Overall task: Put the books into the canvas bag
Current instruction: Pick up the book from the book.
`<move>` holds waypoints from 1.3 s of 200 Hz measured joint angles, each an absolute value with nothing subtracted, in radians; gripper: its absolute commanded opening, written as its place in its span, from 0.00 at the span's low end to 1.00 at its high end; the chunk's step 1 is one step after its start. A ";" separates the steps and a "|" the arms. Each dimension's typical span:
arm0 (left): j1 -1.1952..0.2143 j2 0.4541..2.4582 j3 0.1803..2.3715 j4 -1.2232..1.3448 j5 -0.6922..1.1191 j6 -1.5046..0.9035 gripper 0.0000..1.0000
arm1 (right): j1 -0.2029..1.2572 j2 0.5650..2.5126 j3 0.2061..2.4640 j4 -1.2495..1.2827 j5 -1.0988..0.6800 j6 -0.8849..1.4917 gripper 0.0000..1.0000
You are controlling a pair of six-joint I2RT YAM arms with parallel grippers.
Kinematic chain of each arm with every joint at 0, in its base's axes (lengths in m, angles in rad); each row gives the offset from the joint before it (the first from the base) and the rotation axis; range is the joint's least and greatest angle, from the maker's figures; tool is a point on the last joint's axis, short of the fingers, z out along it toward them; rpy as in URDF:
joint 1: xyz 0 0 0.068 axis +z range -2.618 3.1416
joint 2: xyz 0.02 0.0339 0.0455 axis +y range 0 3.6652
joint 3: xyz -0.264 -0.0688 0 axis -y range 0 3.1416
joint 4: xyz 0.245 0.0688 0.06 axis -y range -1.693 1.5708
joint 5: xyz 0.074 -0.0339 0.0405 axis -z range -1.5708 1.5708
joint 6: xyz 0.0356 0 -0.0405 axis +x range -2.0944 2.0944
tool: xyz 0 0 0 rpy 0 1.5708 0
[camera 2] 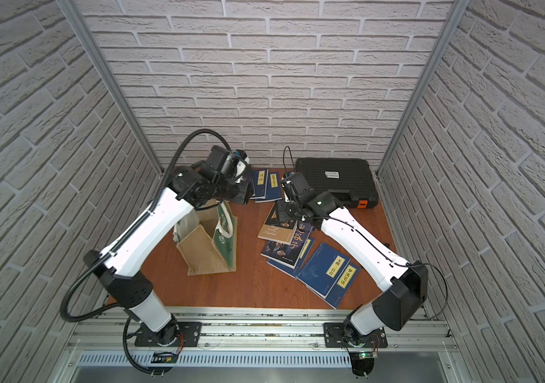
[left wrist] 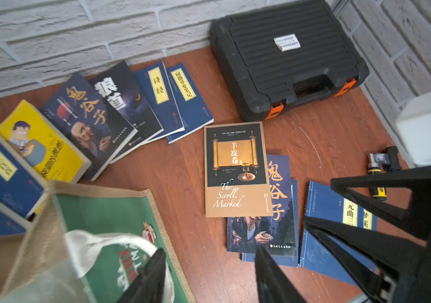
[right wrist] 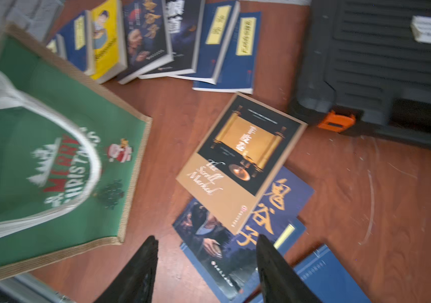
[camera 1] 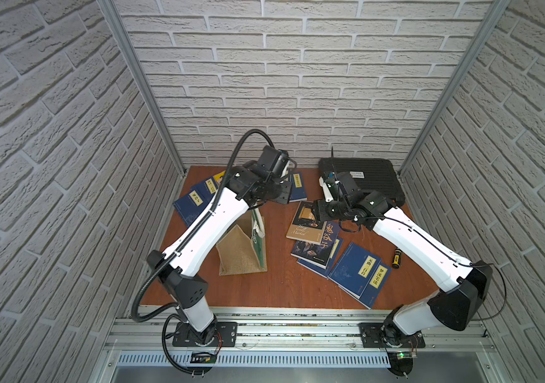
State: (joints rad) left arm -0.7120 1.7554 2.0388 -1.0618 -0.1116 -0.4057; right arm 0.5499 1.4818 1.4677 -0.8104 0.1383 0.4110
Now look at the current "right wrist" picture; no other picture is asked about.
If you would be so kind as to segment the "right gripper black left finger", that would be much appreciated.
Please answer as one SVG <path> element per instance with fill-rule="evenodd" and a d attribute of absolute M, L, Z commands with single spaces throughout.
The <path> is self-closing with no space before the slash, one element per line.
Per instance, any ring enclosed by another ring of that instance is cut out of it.
<path fill-rule="evenodd" d="M 151 302 L 158 244 L 154 236 L 149 236 L 96 302 Z"/>

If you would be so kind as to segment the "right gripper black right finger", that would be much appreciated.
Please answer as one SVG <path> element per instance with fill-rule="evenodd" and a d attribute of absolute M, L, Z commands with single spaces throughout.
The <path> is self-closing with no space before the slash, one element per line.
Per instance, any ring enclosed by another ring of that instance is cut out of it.
<path fill-rule="evenodd" d="M 258 236 L 256 252 L 263 302 L 320 302 L 266 236 Z"/>

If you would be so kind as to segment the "dark blue old man book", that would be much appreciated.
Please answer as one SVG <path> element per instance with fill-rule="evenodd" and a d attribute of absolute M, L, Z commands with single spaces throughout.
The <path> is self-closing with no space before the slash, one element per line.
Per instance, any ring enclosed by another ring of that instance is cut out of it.
<path fill-rule="evenodd" d="M 257 240 L 264 235 L 282 255 L 306 228 L 298 219 L 314 190 L 282 167 L 242 230 L 234 235 L 193 199 L 173 228 L 192 265 L 220 302 L 244 302 L 259 285 Z"/>

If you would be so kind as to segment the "brown scroll cover book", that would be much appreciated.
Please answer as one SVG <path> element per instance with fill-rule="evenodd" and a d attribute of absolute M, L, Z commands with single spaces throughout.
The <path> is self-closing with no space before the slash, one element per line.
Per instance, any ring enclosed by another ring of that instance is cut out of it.
<path fill-rule="evenodd" d="M 176 180 L 236 235 L 307 126 L 236 93 Z"/>

